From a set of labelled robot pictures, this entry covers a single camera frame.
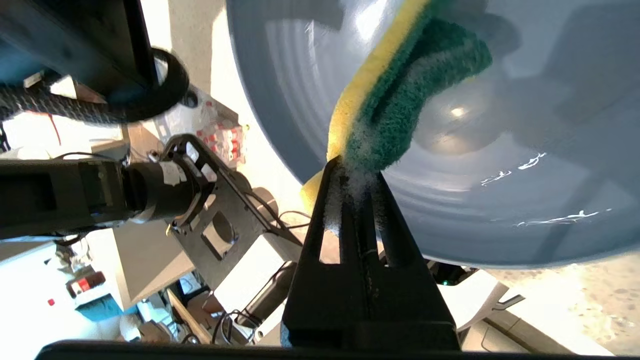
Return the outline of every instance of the green scouring pad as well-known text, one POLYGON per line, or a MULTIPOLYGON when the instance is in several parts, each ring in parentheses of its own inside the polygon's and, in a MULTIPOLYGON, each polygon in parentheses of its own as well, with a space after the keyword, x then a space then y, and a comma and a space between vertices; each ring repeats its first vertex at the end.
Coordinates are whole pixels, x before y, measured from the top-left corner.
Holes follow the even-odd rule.
MULTIPOLYGON (((333 111, 327 161, 342 156, 359 177, 395 163, 409 149, 424 103, 491 65, 486 44, 433 16, 442 1, 407 0, 333 111)), ((322 172, 302 189, 313 209, 322 172)))

